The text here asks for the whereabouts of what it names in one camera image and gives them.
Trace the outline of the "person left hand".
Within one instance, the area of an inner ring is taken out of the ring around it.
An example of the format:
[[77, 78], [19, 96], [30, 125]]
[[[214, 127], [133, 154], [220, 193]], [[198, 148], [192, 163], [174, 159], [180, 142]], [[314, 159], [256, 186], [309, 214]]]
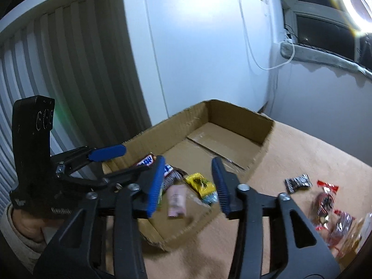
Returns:
[[63, 219], [40, 219], [24, 210], [14, 209], [11, 218], [17, 231], [29, 240], [40, 243], [45, 241], [43, 229], [46, 227], [60, 228]]

